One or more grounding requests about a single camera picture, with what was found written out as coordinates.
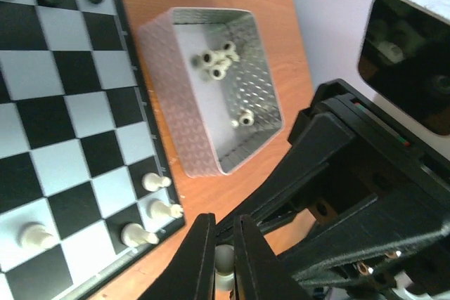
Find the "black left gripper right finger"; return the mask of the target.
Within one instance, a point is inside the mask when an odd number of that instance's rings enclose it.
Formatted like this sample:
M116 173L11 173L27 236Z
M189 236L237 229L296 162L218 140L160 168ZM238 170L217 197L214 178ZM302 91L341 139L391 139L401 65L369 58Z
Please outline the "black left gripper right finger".
M233 224L234 299L310 299L283 269L256 223L248 215Z

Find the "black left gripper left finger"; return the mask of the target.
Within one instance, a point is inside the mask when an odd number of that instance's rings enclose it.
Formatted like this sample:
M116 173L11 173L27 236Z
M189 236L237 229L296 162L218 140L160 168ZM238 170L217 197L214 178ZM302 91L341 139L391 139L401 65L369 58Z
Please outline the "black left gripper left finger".
M199 214L169 265L139 298L213 299L215 247L215 215Z

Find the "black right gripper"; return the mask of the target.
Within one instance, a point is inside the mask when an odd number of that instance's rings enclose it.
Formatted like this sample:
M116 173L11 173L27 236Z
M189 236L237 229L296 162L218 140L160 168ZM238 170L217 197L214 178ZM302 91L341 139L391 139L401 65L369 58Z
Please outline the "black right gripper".
M449 165L342 80L299 112L291 148L267 179L217 224L231 240L242 215L261 223L283 205L317 226L281 254L302 287L449 291Z

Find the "white chess pawn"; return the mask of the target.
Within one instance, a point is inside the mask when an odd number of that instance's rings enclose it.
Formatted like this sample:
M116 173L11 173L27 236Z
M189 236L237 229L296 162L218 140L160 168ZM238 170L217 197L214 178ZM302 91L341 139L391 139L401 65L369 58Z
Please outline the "white chess pawn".
M170 187L172 180L167 176L160 176L156 173L150 172L143 176L141 184L145 190L155 192L161 188Z
M215 248L215 287L217 290L230 292L234 288L234 249L229 244Z

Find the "white chess piece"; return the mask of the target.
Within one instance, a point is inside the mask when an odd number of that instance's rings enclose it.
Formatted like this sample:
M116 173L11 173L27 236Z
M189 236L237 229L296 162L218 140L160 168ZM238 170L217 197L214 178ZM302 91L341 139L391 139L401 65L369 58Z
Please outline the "white chess piece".
M167 204L162 200L152 200L148 205L147 215L154 220L180 219L184 216L184 209L180 204Z
M19 237L20 246L24 249L50 249L57 239L47 231L41 223L27 224Z
M159 238L155 233L148 232L139 223L127 224L121 232L121 241L128 247L138 247L143 244L158 244Z

